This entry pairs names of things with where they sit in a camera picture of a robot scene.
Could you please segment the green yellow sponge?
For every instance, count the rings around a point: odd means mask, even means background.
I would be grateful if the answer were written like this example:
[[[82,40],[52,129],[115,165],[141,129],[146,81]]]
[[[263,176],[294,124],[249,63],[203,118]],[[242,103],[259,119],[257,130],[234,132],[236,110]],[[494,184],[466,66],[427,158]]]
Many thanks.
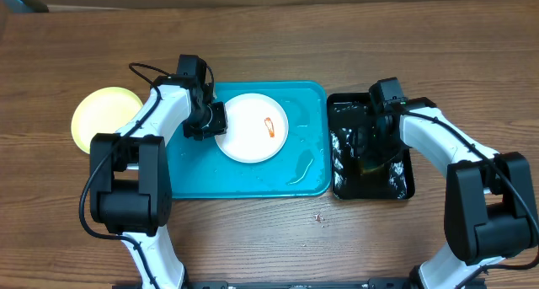
[[[361,159],[359,161],[359,171],[360,174],[375,174],[380,173],[386,166],[389,164],[389,161],[379,161],[375,159]]]

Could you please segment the yellow plate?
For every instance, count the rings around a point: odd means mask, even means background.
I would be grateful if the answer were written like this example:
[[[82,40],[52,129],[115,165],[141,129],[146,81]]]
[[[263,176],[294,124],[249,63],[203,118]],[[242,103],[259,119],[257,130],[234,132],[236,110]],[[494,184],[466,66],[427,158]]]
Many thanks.
[[[129,89],[101,88],[88,95],[75,109],[71,121],[72,139],[86,154],[97,133],[115,133],[126,125],[143,106]]]

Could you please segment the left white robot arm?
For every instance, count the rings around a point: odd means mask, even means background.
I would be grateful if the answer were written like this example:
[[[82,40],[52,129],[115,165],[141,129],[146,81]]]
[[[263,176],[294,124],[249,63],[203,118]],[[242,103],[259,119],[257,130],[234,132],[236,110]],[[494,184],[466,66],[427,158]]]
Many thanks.
[[[79,220],[91,236],[128,248],[144,288],[185,285],[185,268],[167,228],[173,192],[166,146],[179,128],[197,141],[226,130],[224,104],[204,77],[157,77],[126,125],[91,141]]]

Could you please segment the white plate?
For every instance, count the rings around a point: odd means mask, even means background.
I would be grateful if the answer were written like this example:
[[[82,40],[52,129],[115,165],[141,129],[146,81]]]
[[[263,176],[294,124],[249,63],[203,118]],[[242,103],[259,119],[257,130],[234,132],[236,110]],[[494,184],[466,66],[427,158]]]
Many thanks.
[[[289,122],[284,109],[263,94],[241,94],[225,103],[227,132],[215,137],[220,150],[239,163],[261,163],[286,143]]]

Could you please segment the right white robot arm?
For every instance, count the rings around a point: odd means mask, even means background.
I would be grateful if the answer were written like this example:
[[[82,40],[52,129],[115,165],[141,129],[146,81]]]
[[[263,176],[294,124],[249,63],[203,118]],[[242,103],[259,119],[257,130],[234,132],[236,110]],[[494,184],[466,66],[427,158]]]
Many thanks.
[[[452,125],[427,98],[371,99],[347,136],[362,172],[371,173],[410,148],[445,177],[446,244],[414,267],[411,288],[468,288],[490,270],[530,270],[533,260],[507,265],[538,245],[530,165],[517,152],[498,153]]]

